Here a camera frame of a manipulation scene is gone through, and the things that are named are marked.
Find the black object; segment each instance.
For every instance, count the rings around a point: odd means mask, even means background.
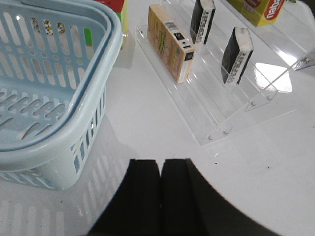
[[[213,5],[212,8],[205,9],[202,5],[204,0],[196,0],[190,22],[190,35],[193,43],[202,41],[207,43],[210,28],[215,13],[215,7],[212,0],[208,0]]]
[[[120,187],[89,235],[159,235],[159,187],[154,160],[130,160]]]
[[[186,161],[166,160],[161,176],[162,232],[165,236],[205,236]]]
[[[241,39],[238,40],[238,37],[240,36],[237,35],[236,29],[239,30],[238,32],[248,30],[245,28],[241,29],[234,27],[232,35],[224,51],[221,63],[221,73],[223,82],[228,84],[239,84],[253,52],[253,48],[250,50],[248,48],[243,50],[243,46],[247,45],[248,42],[251,42],[252,39],[249,37],[243,42]]]

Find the metal screw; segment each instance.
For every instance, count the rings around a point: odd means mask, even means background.
[[[310,63],[310,61],[311,61],[311,59],[309,59],[309,58],[304,58],[304,59],[303,59],[303,63],[305,63],[305,64]]]

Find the label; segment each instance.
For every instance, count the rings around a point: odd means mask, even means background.
[[[240,51],[226,80],[226,84],[237,84],[250,52]]]
[[[164,25],[169,31],[178,31],[178,27],[172,21],[164,22]]]
[[[210,22],[210,12],[209,11],[203,11],[202,12],[202,17],[200,20],[200,26],[199,26],[199,30],[198,30],[198,34],[197,34],[197,39],[196,42],[204,42],[206,39],[206,35],[207,35],[207,29],[208,29],[208,25]]]
[[[266,20],[271,21],[275,19],[278,16],[283,3],[284,0],[270,0],[264,14]]]
[[[181,70],[180,76],[178,78],[179,83],[182,83],[185,81],[186,73],[187,73],[189,64],[190,64],[190,61],[188,61],[188,60],[184,61],[183,65],[182,65],[182,70]]]

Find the barcode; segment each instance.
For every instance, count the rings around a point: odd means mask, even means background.
[[[174,24],[174,22],[165,22],[165,26],[169,31],[178,30],[178,27]]]

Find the clear acrylic display stand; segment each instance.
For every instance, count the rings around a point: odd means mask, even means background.
[[[243,17],[228,2],[225,0],[221,2],[222,7],[227,7],[238,18]],[[192,41],[190,20],[194,1],[162,0],[160,4],[172,16],[185,37]],[[136,29],[140,46],[201,145],[229,134],[232,130],[230,121],[237,112],[249,111],[270,103],[278,92],[274,82],[288,70],[302,69],[313,63],[311,49],[297,44],[274,24],[256,28],[244,18],[241,22],[245,22],[245,27],[250,29],[254,53],[239,85],[224,84],[221,61],[233,27],[225,27],[224,16],[216,14],[217,9],[206,45],[202,43],[194,45],[196,53],[189,77],[182,84],[175,82],[147,40],[147,14],[140,20]],[[289,19],[292,21],[289,24],[298,26],[302,24],[292,15],[289,15]],[[263,55],[255,53],[255,45],[259,45],[258,51],[263,52]],[[270,76],[268,69],[262,70],[257,66],[259,63],[272,65],[281,70],[274,70]]]

